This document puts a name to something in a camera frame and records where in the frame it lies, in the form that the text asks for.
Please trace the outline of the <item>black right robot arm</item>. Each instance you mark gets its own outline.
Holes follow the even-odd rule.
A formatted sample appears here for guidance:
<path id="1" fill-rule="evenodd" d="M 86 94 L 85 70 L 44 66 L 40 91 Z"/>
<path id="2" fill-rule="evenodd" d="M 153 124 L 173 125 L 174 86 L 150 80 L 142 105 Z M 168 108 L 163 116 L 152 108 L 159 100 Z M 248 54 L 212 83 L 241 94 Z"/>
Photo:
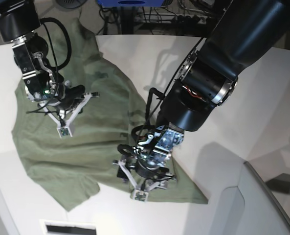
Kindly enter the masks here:
<path id="1" fill-rule="evenodd" d="M 50 38 L 45 40 L 35 31 L 45 23 L 55 23 L 61 29 L 67 45 L 62 64 L 47 55 L 54 51 Z M 39 112 L 47 106 L 56 110 L 80 111 L 86 104 L 85 87 L 71 87 L 59 73 L 71 59 L 72 48 L 64 25 L 55 18 L 39 18 L 32 0 L 0 0 L 0 34 L 4 42 L 12 42 L 14 60 L 22 72 L 27 98 L 38 103 Z"/>

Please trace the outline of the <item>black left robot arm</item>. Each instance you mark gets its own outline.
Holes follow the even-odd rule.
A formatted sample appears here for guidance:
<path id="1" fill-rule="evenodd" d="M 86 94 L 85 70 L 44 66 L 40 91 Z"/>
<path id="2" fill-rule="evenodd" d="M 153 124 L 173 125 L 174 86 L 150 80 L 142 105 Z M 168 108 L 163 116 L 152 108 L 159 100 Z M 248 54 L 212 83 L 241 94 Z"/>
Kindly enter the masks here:
<path id="1" fill-rule="evenodd" d="M 144 179 L 169 180 L 166 168 L 174 147 L 185 132 L 197 131 L 233 93 L 239 74 L 258 61 L 290 28 L 290 0 L 234 0 L 206 40 L 191 49 L 161 93 L 151 88 L 160 109 L 132 130 L 135 145 L 121 144 L 117 177 L 132 179 L 134 170 Z"/>

